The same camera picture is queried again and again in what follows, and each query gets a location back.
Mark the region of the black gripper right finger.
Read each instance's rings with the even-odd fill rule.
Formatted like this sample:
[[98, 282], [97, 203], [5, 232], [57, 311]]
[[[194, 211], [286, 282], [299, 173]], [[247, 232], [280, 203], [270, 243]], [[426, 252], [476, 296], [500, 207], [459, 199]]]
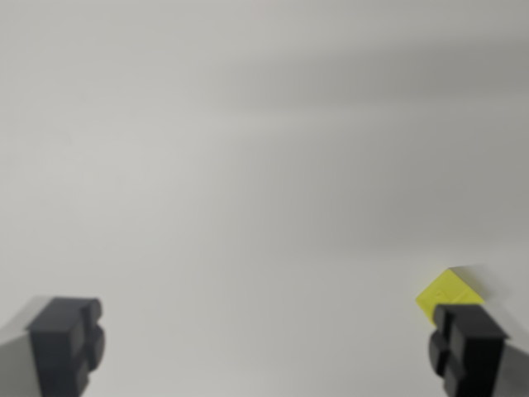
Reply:
[[428, 342], [431, 368], [450, 397], [527, 396], [528, 353], [479, 304], [438, 304]]

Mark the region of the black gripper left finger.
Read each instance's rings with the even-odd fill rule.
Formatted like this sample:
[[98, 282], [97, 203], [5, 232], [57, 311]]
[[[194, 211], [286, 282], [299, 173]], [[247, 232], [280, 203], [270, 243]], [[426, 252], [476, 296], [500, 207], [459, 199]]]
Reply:
[[103, 358], [97, 298], [36, 296], [1, 326], [2, 396], [81, 396]]

